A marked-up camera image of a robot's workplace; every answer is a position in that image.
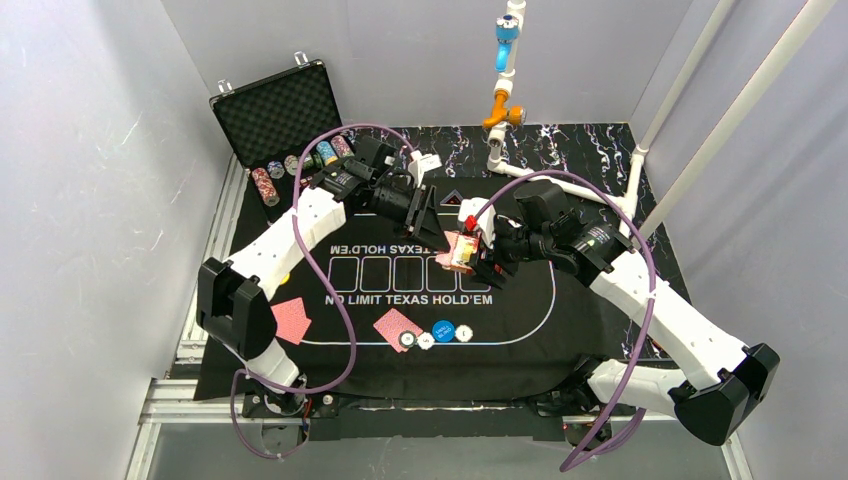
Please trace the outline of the red backed playing card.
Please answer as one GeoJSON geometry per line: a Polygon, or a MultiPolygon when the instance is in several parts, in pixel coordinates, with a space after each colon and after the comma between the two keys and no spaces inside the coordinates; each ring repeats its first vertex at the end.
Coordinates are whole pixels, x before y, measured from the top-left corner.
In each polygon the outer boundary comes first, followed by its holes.
{"type": "Polygon", "coordinates": [[[405,353],[399,345],[398,337],[403,331],[412,331],[417,337],[423,333],[423,329],[402,314],[399,310],[392,308],[383,314],[374,324],[374,329],[382,338],[398,353],[405,353]]]}

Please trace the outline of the white grey poker chip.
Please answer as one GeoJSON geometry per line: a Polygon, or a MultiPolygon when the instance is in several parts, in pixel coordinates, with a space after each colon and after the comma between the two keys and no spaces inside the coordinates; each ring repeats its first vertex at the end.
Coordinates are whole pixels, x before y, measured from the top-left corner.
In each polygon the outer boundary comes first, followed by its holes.
{"type": "Polygon", "coordinates": [[[468,343],[473,339],[473,329],[468,325],[458,325],[455,329],[454,338],[460,343],[468,343]]]}

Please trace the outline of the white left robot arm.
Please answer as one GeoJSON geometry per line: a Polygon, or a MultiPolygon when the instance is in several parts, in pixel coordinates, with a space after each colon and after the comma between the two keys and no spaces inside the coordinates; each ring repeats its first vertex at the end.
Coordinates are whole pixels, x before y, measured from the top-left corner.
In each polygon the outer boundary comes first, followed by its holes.
{"type": "Polygon", "coordinates": [[[241,374],[277,394],[308,394],[300,371],[276,337],[270,301],[284,276],[356,213],[394,222],[406,240],[437,252],[449,248],[437,215],[435,189],[423,183],[440,167],[436,154],[413,151],[406,168],[394,148],[364,137],[350,157],[324,166],[309,185],[296,186],[291,208],[264,233],[225,260],[199,269],[197,324],[243,364],[241,374]]]}

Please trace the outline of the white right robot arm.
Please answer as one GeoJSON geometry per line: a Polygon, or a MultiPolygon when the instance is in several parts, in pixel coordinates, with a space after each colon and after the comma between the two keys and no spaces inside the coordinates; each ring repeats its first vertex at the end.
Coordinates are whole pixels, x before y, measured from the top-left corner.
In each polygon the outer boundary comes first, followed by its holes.
{"type": "Polygon", "coordinates": [[[493,200],[460,204],[459,257],[477,280],[501,286],[523,262],[546,261],[617,307],[675,361],[673,369],[628,368],[588,360],[580,378],[590,397],[669,415],[699,440],[720,446],[766,398],[781,363],[768,344],[726,333],[649,270],[617,227],[585,218],[551,181],[512,182],[519,215],[498,214],[493,200]]]}

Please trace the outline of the blue small blind button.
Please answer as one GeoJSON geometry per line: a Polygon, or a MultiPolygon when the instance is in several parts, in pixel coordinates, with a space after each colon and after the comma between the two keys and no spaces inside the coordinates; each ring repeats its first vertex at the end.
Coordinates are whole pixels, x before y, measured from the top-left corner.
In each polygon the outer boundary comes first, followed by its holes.
{"type": "Polygon", "coordinates": [[[434,323],[431,334],[438,343],[449,343],[456,336],[455,325],[448,320],[438,320],[434,323]]]}

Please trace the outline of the red playing card box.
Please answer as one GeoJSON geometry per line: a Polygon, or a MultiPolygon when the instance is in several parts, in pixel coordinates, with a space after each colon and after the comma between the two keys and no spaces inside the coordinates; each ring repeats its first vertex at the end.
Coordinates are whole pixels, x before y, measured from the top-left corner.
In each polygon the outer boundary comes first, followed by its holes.
{"type": "Polygon", "coordinates": [[[470,275],[473,272],[472,260],[479,250],[479,238],[473,234],[464,234],[457,231],[448,231],[446,236],[451,246],[446,268],[470,275]]]}

